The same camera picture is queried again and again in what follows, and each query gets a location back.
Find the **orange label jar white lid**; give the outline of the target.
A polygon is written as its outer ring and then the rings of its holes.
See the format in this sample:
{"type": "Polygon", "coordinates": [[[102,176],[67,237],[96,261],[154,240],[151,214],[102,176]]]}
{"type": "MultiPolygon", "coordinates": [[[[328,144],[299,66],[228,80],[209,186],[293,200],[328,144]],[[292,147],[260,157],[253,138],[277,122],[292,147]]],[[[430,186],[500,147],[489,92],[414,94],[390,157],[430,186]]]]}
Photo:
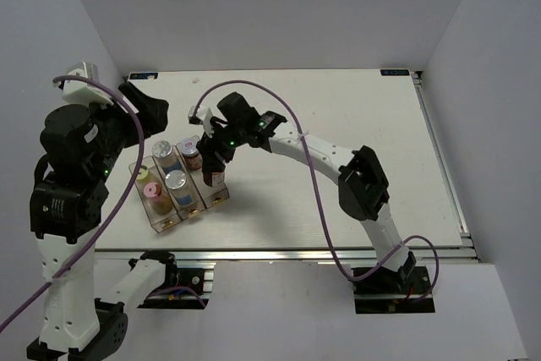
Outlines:
{"type": "Polygon", "coordinates": [[[202,168],[203,159],[202,155],[199,153],[197,144],[199,138],[197,136],[192,136],[186,139],[183,139],[180,142],[180,153],[184,159],[186,167],[191,171],[196,171],[202,168]]]}

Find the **dark sauce jar white lid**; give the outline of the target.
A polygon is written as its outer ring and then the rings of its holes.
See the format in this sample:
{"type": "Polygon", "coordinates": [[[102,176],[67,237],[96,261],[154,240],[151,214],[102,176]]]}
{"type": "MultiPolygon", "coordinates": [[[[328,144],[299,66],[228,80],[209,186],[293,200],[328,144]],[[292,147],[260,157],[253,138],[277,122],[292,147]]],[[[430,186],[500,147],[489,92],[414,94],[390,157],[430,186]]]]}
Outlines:
{"type": "Polygon", "coordinates": [[[225,182],[225,167],[205,161],[202,166],[204,183],[211,188],[221,187],[225,182]]]}

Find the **silver lid white shaker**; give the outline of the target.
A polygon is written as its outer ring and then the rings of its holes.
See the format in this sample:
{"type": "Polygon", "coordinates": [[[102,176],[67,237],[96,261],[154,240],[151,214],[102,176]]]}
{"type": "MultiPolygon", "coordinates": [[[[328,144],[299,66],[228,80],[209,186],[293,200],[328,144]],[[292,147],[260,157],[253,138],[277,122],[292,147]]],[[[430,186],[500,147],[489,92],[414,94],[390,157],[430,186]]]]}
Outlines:
{"type": "Polygon", "coordinates": [[[161,140],[155,142],[151,152],[157,165],[165,174],[180,168],[180,162],[178,161],[177,155],[173,152],[172,146],[168,141],[161,140]]]}

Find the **white blue label shaker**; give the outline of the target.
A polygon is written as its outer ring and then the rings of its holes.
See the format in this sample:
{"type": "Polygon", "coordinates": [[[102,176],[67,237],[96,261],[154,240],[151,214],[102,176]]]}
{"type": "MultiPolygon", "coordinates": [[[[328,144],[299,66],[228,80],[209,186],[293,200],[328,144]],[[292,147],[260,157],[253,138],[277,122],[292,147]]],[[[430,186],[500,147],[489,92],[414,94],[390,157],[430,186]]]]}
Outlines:
{"type": "Polygon", "coordinates": [[[194,203],[192,189],[188,177],[182,170],[174,170],[166,175],[165,184],[171,196],[180,207],[188,207],[194,203]]]}

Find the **pink cap spice bottle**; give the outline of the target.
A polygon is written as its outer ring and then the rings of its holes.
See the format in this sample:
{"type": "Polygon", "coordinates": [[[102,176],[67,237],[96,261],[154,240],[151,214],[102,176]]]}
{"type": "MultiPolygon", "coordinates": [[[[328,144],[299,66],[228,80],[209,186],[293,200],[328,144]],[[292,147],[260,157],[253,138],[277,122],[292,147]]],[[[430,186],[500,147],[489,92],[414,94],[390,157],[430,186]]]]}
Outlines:
{"type": "Polygon", "coordinates": [[[160,183],[150,182],[146,184],[143,188],[143,193],[151,209],[156,214],[166,215],[172,210],[172,201],[168,194],[163,191],[160,183]]]}

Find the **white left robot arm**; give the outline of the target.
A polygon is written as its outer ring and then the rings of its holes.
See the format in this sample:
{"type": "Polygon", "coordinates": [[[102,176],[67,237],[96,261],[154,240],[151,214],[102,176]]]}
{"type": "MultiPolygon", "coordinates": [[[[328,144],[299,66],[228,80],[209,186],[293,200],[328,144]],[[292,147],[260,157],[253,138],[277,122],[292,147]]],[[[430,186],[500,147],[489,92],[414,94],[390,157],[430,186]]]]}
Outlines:
{"type": "Polygon", "coordinates": [[[168,293],[178,284],[173,256],[158,252],[132,260],[107,295],[97,298],[94,289],[96,240],[109,223],[101,214],[107,179],[123,149],[142,148],[166,128],[168,105],[128,82],[118,100],[89,79],[59,82],[67,104],[46,117],[30,197],[45,285],[43,326],[26,356],[103,360],[123,343],[130,312],[156,289],[168,293]]]}

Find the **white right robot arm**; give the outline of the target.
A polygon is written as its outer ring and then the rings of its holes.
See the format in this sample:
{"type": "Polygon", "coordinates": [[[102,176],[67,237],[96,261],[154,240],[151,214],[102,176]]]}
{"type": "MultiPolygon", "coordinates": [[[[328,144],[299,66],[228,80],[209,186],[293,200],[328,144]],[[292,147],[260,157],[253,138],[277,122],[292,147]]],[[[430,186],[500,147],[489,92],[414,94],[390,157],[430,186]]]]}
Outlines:
{"type": "Polygon", "coordinates": [[[200,104],[189,111],[189,122],[204,129],[197,148],[207,186],[223,185],[226,165],[242,145],[301,162],[337,186],[339,206],[363,226],[381,265],[372,275],[394,293],[411,284],[416,260],[392,219],[389,182],[371,148],[348,150],[325,142],[302,132],[277,112],[258,113],[237,92],[224,97],[218,108],[220,118],[200,104]]]}

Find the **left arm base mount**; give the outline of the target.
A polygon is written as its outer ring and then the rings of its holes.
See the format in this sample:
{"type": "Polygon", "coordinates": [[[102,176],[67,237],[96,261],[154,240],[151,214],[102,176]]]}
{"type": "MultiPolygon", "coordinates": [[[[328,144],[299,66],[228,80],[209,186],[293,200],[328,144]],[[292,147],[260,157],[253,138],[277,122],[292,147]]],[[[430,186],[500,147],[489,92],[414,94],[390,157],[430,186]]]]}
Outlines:
{"type": "Polygon", "coordinates": [[[179,268],[177,276],[169,285],[164,284],[158,291],[166,290],[148,297],[140,309],[197,309],[202,310],[209,302],[214,280],[210,267],[179,268]]]}

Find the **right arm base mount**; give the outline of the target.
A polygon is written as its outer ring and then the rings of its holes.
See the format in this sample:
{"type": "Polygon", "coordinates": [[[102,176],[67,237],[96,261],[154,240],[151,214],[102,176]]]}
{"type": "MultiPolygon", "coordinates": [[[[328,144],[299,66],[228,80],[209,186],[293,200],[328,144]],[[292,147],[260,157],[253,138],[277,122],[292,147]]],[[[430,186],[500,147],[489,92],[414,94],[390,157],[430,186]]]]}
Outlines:
{"type": "Polygon", "coordinates": [[[431,280],[425,266],[415,266],[405,282],[379,279],[377,275],[353,283],[357,315],[433,314],[431,280]]]}

